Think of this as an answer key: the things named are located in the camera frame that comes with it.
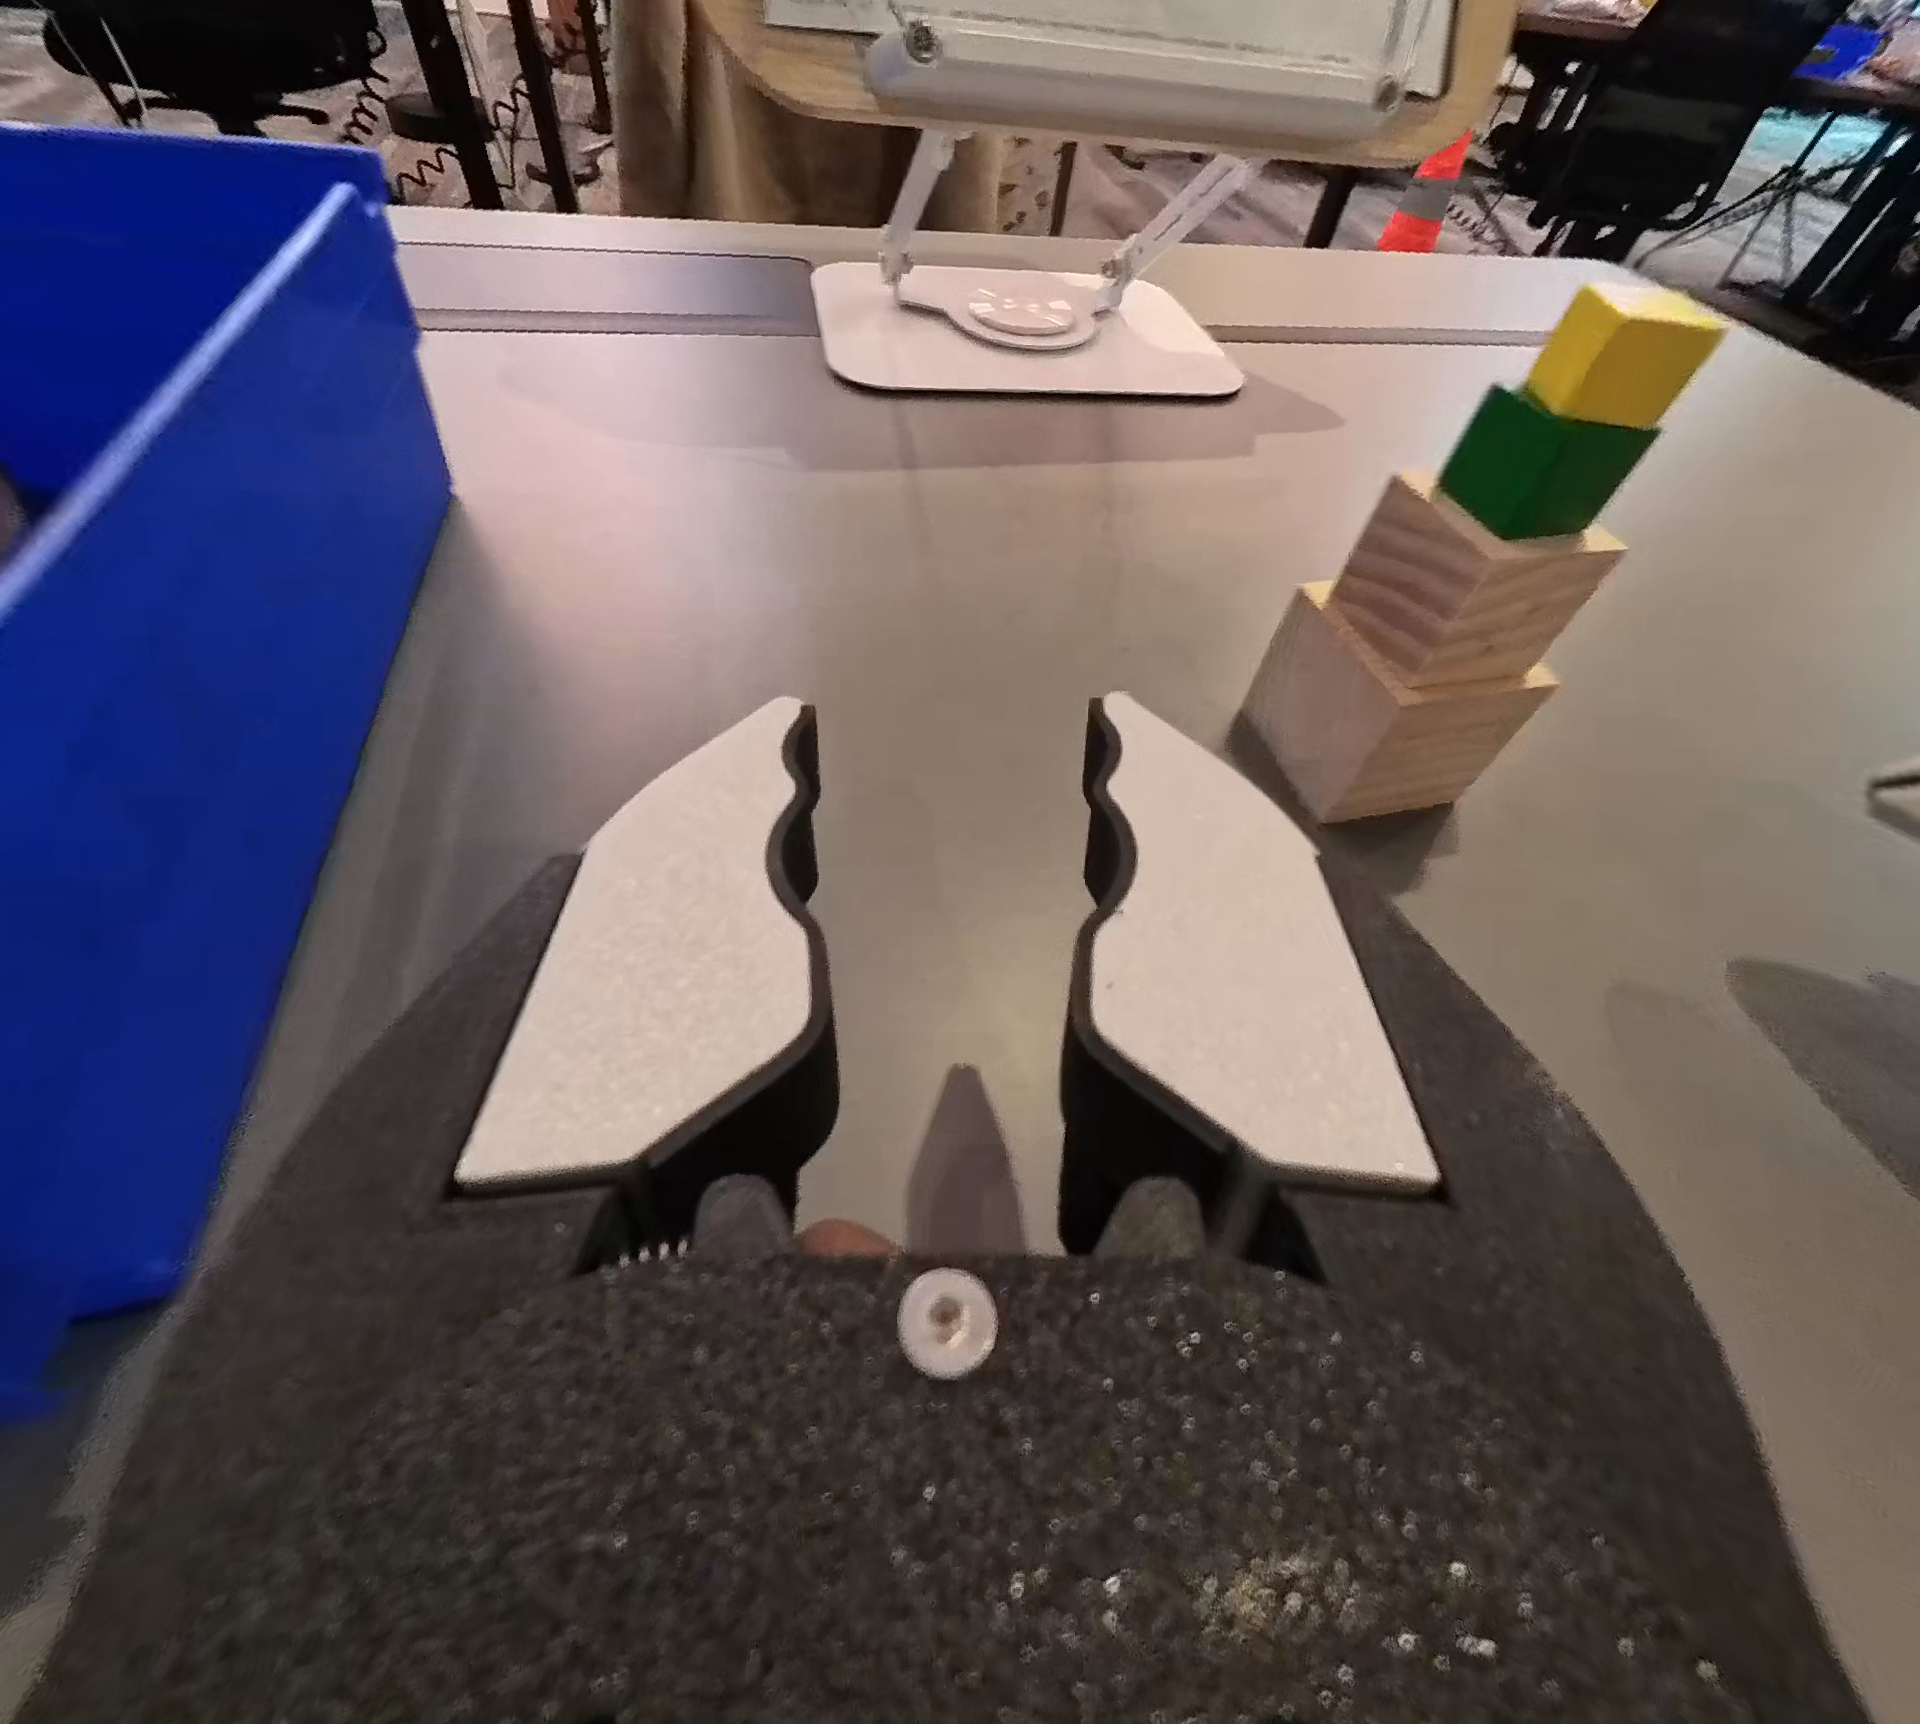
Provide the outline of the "green wooden cube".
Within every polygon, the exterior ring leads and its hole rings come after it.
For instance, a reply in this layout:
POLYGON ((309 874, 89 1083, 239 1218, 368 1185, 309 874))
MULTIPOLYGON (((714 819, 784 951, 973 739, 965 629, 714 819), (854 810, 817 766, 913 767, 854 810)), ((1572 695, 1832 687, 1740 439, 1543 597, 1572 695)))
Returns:
POLYGON ((1457 438, 1436 491, 1508 541, 1578 536, 1658 438, 1658 428, 1560 415, 1530 391, 1494 386, 1457 438))

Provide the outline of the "black office chair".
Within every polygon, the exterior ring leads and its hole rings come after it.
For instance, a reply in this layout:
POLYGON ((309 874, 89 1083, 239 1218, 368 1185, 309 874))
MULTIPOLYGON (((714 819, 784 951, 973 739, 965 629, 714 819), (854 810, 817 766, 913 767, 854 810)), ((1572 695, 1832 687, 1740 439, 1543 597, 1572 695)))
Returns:
POLYGON ((1620 264, 1706 215, 1764 111, 1857 0, 1657 0, 1554 106, 1490 133, 1543 256, 1620 264))
POLYGON ((323 126, 295 95, 358 86, 387 52, 372 0, 41 0, 54 64, 220 133, 323 126))

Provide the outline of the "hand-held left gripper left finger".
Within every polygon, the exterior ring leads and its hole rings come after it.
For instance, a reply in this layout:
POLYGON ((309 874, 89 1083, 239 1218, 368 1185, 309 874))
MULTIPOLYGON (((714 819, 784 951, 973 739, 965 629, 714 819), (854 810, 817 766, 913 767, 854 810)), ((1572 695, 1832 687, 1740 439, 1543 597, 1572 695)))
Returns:
POLYGON ((472 1195, 723 1176, 795 1198, 838 1049, 812 816, 818 720, 777 695, 589 840, 452 1170, 472 1195))

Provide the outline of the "white document stand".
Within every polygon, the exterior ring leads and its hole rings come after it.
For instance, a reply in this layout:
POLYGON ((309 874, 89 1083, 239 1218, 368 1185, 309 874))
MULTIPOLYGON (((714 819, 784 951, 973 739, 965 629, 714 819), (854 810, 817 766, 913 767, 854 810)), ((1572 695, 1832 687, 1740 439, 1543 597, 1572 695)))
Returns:
POLYGON ((877 258, 812 269, 828 369, 853 387, 914 395, 1235 397, 1240 368, 1145 276, 1252 183, 1260 153, 1213 153, 1094 272, 918 261, 913 239, 941 178, 973 124, 1031 110, 1054 86, 1122 127, 1170 127, 1190 79, 1201 79, 1211 127, 1249 132, 1276 117, 1326 143, 1382 127, 1411 97, 1435 3, 1394 0, 1382 44, 1362 67, 896 15, 869 45, 862 77, 879 97, 927 99, 946 116, 920 129, 877 258))

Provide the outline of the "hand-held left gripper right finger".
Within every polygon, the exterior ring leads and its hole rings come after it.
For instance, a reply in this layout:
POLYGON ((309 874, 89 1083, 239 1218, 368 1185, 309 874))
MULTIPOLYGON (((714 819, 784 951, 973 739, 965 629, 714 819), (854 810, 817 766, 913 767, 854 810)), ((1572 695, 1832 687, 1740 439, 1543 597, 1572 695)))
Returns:
POLYGON ((1423 1113, 1319 847, 1129 691, 1093 695, 1069 1054, 1276 1185, 1428 1198, 1423 1113))

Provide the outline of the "medium pale wooden cube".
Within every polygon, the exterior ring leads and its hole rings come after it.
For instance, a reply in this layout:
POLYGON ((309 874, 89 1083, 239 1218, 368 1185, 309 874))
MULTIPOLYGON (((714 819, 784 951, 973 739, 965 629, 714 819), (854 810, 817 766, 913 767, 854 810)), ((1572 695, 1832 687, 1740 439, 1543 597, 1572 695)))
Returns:
POLYGON ((1435 478, 1404 471, 1382 487, 1329 606, 1411 687, 1522 680, 1623 556, 1599 525, 1497 536, 1435 478))

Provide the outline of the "blue plastic bin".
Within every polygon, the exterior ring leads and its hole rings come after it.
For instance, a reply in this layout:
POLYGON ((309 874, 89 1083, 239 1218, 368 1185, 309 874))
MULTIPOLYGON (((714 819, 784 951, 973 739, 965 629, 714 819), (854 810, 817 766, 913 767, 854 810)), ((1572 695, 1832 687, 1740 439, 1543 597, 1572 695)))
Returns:
POLYGON ((7 124, 3 1399, 184 1278, 452 500, 370 152, 7 124))

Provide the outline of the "orange traffic cone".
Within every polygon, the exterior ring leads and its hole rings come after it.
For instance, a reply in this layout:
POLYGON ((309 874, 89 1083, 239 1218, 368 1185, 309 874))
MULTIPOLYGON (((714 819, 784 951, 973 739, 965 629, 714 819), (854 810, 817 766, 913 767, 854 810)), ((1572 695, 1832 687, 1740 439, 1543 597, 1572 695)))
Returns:
POLYGON ((1426 256, 1436 252, 1475 143, 1477 132, 1465 129, 1416 165, 1376 236, 1375 247, 1381 254, 1426 256))

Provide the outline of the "yellow wooden cube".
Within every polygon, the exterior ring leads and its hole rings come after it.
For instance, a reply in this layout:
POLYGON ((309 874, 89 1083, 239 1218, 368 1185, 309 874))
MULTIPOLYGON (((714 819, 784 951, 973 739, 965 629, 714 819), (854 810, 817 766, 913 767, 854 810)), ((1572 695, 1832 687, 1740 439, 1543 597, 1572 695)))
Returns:
POLYGON ((1557 417, 1657 429, 1731 321, 1639 280, 1588 282, 1553 326, 1525 393, 1557 417))

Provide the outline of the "large pale wooden cube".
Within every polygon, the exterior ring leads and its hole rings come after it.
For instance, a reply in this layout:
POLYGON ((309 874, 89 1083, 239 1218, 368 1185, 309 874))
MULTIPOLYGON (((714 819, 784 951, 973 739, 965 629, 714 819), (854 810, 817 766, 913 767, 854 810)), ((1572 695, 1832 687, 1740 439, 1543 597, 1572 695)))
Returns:
POLYGON ((1343 824, 1458 802, 1558 685, 1547 663, 1411 683, 1320 581, 1291 596, 1240 716, 1311 816, 1343 824))

